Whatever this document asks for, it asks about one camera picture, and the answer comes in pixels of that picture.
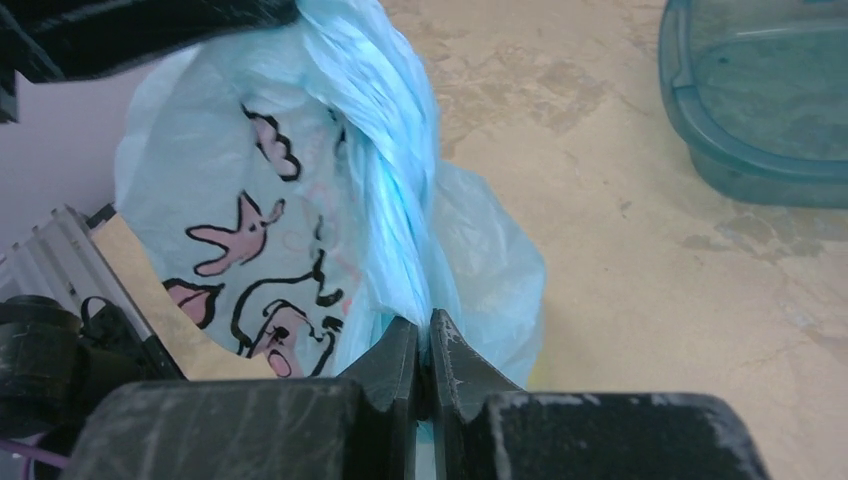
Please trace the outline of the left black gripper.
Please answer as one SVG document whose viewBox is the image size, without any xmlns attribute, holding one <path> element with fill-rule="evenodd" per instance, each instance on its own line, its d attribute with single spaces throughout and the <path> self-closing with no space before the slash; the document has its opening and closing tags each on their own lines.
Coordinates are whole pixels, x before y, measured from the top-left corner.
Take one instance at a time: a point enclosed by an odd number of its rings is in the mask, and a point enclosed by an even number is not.
<svg viewBox="0 0 848 480">
<path fill-rule="evenodd" d="M 1 0 L 1 120 L 19 119 L 17 76 L 34 84 L 99 80 L 298 17 L 292 0 Z"/>
</svg>

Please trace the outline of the teal plastic tub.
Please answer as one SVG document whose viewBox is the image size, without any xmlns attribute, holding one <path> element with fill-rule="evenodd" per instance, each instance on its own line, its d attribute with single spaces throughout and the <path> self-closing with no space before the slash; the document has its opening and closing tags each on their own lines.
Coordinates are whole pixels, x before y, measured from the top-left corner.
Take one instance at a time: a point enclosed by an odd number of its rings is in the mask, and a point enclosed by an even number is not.
<svg viewBox="0 0 848 480">
<path fill-rule="evenodd" d="M 670 1 L 667 116 L 699 176 L 737 201 L 847 205 L 847 5 Z"/>
</svg>

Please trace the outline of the aluminium frame rail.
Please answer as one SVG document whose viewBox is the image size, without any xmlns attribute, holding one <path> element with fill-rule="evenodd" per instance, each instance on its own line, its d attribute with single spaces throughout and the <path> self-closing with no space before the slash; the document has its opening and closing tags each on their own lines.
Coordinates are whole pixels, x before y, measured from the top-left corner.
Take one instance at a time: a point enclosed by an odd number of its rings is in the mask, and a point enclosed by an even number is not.
<svg viewBox="0 0 848 480">
<path fill-rule="evenodd" d="M 1 254 L 1 299 L 40 295 L 78 313 L 89 297 L 118 306 L 143 341 L 154 335 L 127 291 L 90 238 L 85 218 L 62 206 L 28 236 Z"/>
</svg>

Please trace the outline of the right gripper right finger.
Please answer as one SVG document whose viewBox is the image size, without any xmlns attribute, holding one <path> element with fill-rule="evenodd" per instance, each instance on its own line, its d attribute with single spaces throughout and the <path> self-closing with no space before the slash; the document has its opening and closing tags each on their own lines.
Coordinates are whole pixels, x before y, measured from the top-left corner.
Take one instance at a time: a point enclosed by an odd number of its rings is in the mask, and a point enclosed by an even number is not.
<svg viewBox="0 0 848 480">
<path fill-rule="evenodd" d="M 430 322 L 439 479 L 765 479 L 736 412 L 695 393 L 521 389 L 464 339 Z"/>
</svg>

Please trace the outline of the light blue plastic bag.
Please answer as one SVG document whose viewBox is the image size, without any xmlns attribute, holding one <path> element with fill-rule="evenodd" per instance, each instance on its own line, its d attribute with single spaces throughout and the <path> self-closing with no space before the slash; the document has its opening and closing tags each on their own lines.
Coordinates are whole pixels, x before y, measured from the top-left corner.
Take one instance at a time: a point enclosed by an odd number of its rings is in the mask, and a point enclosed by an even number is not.
<svg viewBox="0 0 848 480">
<path fill-rule="evenodd" d="M 339 374 L 434 310 L 518 385 L 545 267 L 486 181 L 440 157 L 425 68 L 377 1 L 173 54 L 140 84 L 116 207 L 178 308 L 282 378 Z"/>
</svg>

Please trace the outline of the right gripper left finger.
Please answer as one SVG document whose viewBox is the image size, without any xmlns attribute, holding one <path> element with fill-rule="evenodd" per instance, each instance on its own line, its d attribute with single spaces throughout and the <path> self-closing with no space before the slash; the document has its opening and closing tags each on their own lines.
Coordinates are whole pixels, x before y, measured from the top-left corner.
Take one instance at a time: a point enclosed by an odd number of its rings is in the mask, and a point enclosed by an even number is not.
<svg viewBox="0 0 848 480">
<path fill-rule="evenodd" d="M 418 333 L 394 319 L 333 378 L 138 382 L 88 418 L 66 479 L 410 479 Z"/>
</svg>

